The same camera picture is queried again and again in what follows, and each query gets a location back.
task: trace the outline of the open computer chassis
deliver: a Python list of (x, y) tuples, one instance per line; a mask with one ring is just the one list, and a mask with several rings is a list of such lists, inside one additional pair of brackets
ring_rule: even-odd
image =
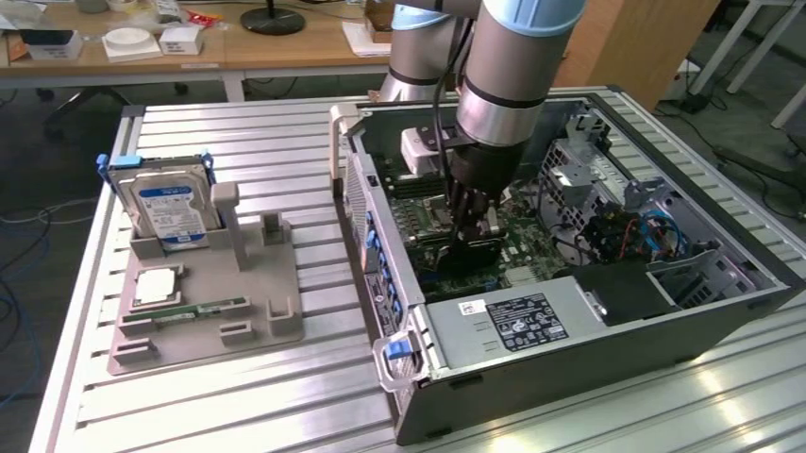
[[(412, 175), (401, 157), (401, 134), (433, 124), (432, 105), (333, 112), (349, 129), (334, 135), (349, 148), (348, 162), (332, 162), (337, 210), (400, 444), (694, 359), (803, 292), (594, 93), (549, 97), (486, 225), (496, 260), (460, 271), (440, 262), (442, 180)], [(456, 104), (442, 114), (450, 124)], [(661, 177), (630, 174), (609, 152), (616, 140)]]

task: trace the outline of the wooden desk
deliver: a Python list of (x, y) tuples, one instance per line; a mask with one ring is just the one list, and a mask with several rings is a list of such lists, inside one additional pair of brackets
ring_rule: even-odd
[[(389, 59), (362, 59), (350, 51), (342, 32), (342, 19), (317, 11), (301, 10), (307, 25), (290, 36), (263, 36), (247, 31), (239, 23), (243, 11), (259, 5), (183, 5), (199, 12), (221, 14), (227, 29), (203, 31), (205, 49), (199, 56), (170, 56), (126, 63), (110, 63), (101, 42), (110, 24), (126, 14), (107, 11), (83, 14), (74, 4), (51, 4), (47, 16), (61, 28), (77, 29), (94, 38), (75, 61), (0, 60), (0, 89), (55, 88), (97, 85), (221, 80), (227, 98), (242, 102), (242, 81), (251, 77), (326, 76), (385, 73)], [(348, 5), (313, 7), (348, 17), (362, 10)], [(6, 38), (0, 38), (6, 51)]]

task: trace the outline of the power supply label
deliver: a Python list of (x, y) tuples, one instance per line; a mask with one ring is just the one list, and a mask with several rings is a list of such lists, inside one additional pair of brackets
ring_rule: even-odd
[(488, 304), (488, 313), (512, 352), (569, 338), (544, 294)]

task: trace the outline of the black lamp base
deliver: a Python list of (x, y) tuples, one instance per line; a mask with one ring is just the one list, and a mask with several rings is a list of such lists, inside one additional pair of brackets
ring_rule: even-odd
[(269, 16), (269, 8), (251, 9), (241, 15), (243, 27), (262, 35), (290, 35), (305, 28), (305, 18), (290, 10), (275, 8), (275, 17)]

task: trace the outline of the hard drive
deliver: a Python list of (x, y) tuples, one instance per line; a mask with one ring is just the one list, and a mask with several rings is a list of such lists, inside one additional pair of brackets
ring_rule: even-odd
[[(105, 176), (103, 162), (99, 170)], [(222, 228), (211, 200), (210, 155), (167, 159), (119, 157), (106, 170), (141, 239), (158, 238), (166, 251), (209, 245)]]

